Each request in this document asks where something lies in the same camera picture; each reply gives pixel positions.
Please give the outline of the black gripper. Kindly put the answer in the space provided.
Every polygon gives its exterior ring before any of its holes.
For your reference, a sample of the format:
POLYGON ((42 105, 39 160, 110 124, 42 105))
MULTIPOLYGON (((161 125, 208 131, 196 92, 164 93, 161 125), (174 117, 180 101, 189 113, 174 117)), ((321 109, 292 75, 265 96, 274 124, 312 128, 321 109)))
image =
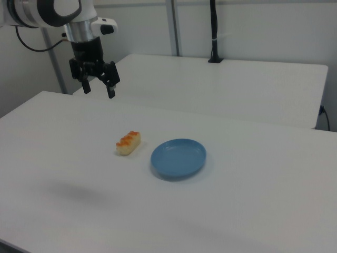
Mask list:
POLYGON ((106 84, 108 97, 112 99, 120 77, 115 62, 103 60, 101 39, 97 37, 88 42, 72 42, 71 46, 74 57, 69 60, 69 63, 73 79, 81 82, 84 93, 90 93, 88 77, 97 77, 106 84))

